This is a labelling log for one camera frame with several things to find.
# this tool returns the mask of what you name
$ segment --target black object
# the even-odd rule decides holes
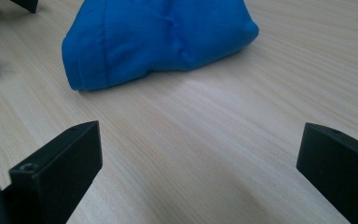
[[[351,223],[358,223],[358,140],[307,123],[296,168]]]
[[[36,13],[38,0],[10,0],[10,1],[16,3],[17,5],[27,9],[32,13]]]
[[[65,223],[102,165],[98,121],[66,130],[10,169],[0,224]]]

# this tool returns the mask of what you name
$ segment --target screw hole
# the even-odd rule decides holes
[[[20,167],[20,170],[22,171],[33,171],[34,169],[36,169],[36,164],[32,164],[32,163],[23,164]]]

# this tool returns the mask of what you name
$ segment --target blue cloth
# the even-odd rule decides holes
[[[62,59],[71,88],[91,91],[153,71],[195,69],[257,35],[243,0],[85,0]]]

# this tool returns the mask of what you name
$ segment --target blue fabric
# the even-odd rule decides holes
[[[152,71],[195,69],[257,35],[243,0],[85,0],[62,59],[71,88],[91,91]]]

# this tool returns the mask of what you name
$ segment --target table surface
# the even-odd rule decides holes
[[[358,139],[358,1],[247,0],[260,35],[190,72],[69,88],[81,0],[0,0],[0,186],[65,129],[100,121],[103,169],[68,223],[348,223],[296,169],[304,124]]]

